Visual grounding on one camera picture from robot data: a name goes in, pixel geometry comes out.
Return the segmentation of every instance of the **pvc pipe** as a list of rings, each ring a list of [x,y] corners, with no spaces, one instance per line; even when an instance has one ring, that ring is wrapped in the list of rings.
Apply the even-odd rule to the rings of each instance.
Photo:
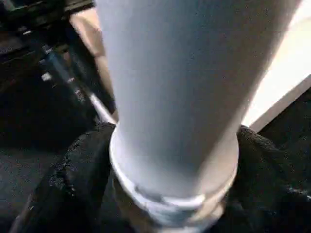
[[[111,161],[124,189],[192,207],[225,193],[236,131],[300,0],[96,2],[120,119]]]

